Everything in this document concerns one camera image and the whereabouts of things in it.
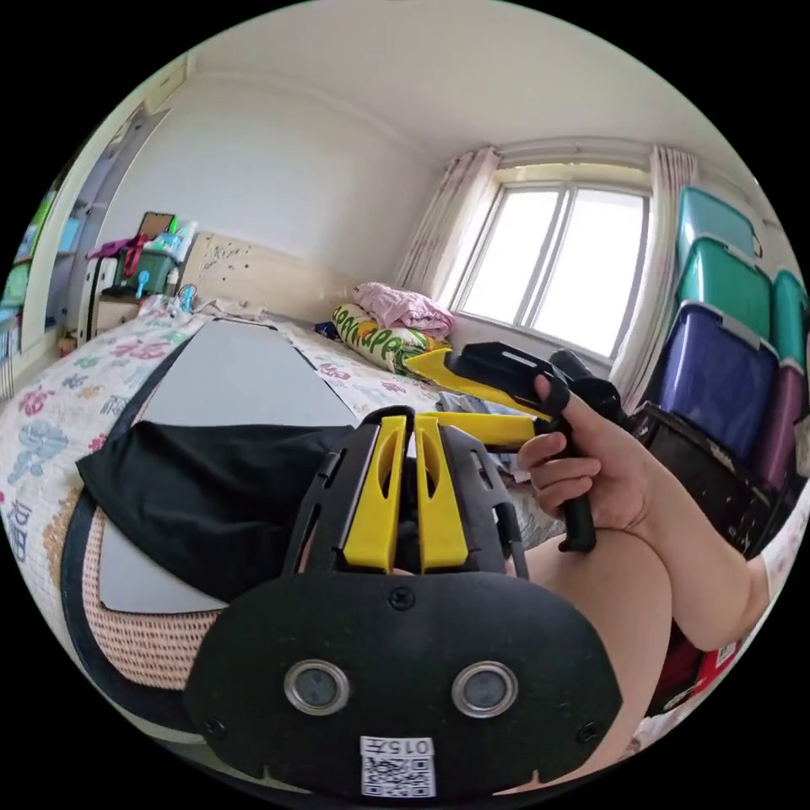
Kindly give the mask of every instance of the hand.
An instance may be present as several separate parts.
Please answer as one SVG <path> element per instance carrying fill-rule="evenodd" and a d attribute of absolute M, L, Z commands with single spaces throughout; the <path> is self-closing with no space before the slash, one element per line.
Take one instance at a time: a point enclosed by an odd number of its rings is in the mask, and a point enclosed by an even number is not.
<path fill-rule="evenodd" d="M 541 401 L 549 394 L 544 377 L 535 380 Z M 518 452 L 520 467 L 532 476 L 537 499 L 546 514 L 563 520 L 562 504 L 588 495 L 594 526 L 617 529 L 642 538 L 653 502 L 658 462 L 617 424 L 571 394 L 562 415 L 572 429 L 581 458 L 555 458 L 565 448 L 561 433 L 536 436 Z"/>

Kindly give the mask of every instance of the curtain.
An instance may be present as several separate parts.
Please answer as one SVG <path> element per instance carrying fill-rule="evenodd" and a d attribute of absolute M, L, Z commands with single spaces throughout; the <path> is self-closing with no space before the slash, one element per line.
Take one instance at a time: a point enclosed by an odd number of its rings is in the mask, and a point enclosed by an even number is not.
<path fill-rule="evenodd" d="M 458 260 L 471 245 L 471 233 L 493 195 L 499 162 L 500 154 L 487 147 L 447 166 L 397 275 L 400 287 L 433 299 L 447 297 Z"/>
<path fill-rule="evenodd" d="M 682 189 L 698 182 L 698 160 L 688 152 L 655 146 L 650 161 L 655 229 L 648 240 L 633 319 L 610 374 L 627 413 L 641 404 L 667 341 L 678 289 L 678 206 Z"/>

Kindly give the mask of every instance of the qr code sticker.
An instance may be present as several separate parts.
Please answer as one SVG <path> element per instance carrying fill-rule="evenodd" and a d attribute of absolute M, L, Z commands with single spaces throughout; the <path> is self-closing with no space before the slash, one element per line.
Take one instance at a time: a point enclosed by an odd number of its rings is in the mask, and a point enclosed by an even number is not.
<path fill-rule="evenodd" d="M 728 659 L 731 658 L 734 655 L 735 652 L 737 652 L 737 642 L 736 641 L 733 644 L 729 644 L 729 645 L 727 645 L 725 647 L 721 647 L 717 651 L 717 663 L 716 663 L 717 668 L 719 669 L 720 667 L 722 667 L 723 664 L 725 664 L 726 661 L 728 661 Z"/>
<path fill-rule="evenodd" d="M 396 799 L 434 797 L 433 746 L 415 744 L 422 742 L 364 737 L 363 795 Z"/>

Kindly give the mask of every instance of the bed headboard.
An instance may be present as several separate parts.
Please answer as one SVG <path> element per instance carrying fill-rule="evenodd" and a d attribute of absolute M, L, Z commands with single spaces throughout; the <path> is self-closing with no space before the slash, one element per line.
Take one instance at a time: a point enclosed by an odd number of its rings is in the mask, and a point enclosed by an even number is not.
<path fill-rule="evenodd" d="M 246 242 L 200 231 L 189 251 L 182 284 L 194 284 L 200 299 L 245 301 L 276 315 L 317 323 L 352 299 L 356 282 L 313 262 Z"/>

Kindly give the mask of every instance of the yellow plastic piece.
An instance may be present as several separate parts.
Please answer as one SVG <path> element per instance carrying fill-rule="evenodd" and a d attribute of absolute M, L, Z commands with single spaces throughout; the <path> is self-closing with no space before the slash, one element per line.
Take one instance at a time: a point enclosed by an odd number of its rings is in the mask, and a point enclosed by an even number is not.
<path fill-rule="evenodd" d="M 419 507 L 419 547 L 422 573 L 457 568 L 469 554 L 462 519 L 453 491 L 435 413 L 418 413 L 415 419 L 416 492 Z M 433 494 L 428 489 L 428 476 Z"/>
<path fill-rule="evenodd" d="M 501 413 L 425 413 L 439 424 L 458 428 L 487 447 L 520 450 L 534 438 L 534 419 L 530 416 L 510 416 Z"/>
<path fill-rule="evenodd" d="M 415 371 L 417 374 L 422 375 L 422 377 L 427 377 L 429 380 L 436 383 L 436 385 L 443 386 L 450 391 L 470 394 L 473 397 L 489 400 L 489 402 L 497 402 L 499 405 L 504 405 L 506 408 L 514 408 L 516 411 L 528 413 L 536 419 L 543 419 L 546 422 L 552 421 L 552 417 L 547 413 L 528 408 L 526 405 L 521 405 L 519 402 L 512 399 L 509 394 L 505 394 L 497 388 L 490 388 L 475 380 L 468 380 L 465 377 L 453 374 L 453 372 L 445 366 L 445 356 L 450 351 L 452 351 L 452 349 L 438 348 L 434 352 L 409 357 L 405 360 L 405 365 L 411 371 Z"/>
<path fill-rule="evenodd" d="M 343 557 L 349 565 L 385 571 L 386 574 L 392 572 L 397 551 L 406 429 L 404 416 L 389 416 L 382 420 L 354 521 L 343 547 Z M 383 488 L 389 475 L 386 494 Z"/>

